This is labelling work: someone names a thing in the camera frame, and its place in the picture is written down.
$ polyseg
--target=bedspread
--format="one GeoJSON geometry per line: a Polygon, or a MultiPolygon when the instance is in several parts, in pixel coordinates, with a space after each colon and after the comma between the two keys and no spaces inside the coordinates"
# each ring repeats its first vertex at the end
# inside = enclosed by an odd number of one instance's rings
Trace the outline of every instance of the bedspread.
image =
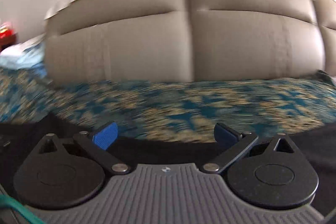
{"type": "Polygon", "coordinates": [[[119,134],[213,142],[224,122],[270,137],[336,120],[336,90],[325,77],[230,82],[125,81],[52,89],[29,72],[0,69],[0,122],[36,122],[48,112],[83,126],[117,122],[119,134]]]}

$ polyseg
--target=black cloth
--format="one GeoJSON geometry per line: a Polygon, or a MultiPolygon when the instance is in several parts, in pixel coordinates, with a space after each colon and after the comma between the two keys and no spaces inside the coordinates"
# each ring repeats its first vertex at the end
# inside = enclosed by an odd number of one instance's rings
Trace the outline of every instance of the black cloth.
{"type": "MultiPolygon", "coordinates": [[[[90,131],[49,114],[34,124],[11,125],[0,123],[2,140],[10,138],[11,144],[0,153],[0,184],[16,198],[12,182],[16,170],[31,150],[47,133],[59,138],[70,138],[79,131],[90,131]]],[[[319,176],[319,187],[312,205],[323,215],[336,207],[336,123],[307,132],[291,135],[292,140],[305,154],[319,176]]],[[[161,142],[118,138],[107,150],[109,153],[135,167],[143,164],[179,164],[194,162],[202,166],[223,150],[217,143],[161,142]]]]}

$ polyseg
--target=logo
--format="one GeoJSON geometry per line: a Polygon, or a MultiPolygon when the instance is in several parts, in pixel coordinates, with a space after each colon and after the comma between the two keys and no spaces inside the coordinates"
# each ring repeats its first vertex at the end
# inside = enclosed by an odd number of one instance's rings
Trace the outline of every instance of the logo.
{"type": "Polygon", "coordinates": [[[164,167],[164,168],[162,168],[161,169],[163,172],[165,172],[165,173],[167,173],[167,172],[169,172],[171,169],[169,168],[169,167],[164,167]]]}

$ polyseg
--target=gray ribbed plate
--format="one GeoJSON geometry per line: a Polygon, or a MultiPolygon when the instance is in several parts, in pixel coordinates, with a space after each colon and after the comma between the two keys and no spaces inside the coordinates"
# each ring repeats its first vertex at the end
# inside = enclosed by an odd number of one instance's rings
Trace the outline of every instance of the gray ribbed plate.
{"type": "Polygon", "coordinates": [[[313,224],[323,219],[313,207],[264,210],[237,198],[219,175],[195,164],[142,165],[114,176],[92,200],[66,210],[30,208],[47,224],[313,224]]]}

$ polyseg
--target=green strap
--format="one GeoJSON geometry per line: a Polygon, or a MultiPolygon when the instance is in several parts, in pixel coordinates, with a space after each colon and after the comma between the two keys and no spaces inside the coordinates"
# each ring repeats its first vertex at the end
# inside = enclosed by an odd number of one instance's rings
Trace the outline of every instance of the green strap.
{"type": "Polygon", "coordinates": [[[0,209],[10,208],[22,215],[30,224],[46,224],[31,211],[8,195],[0,195],[0,209]]]}

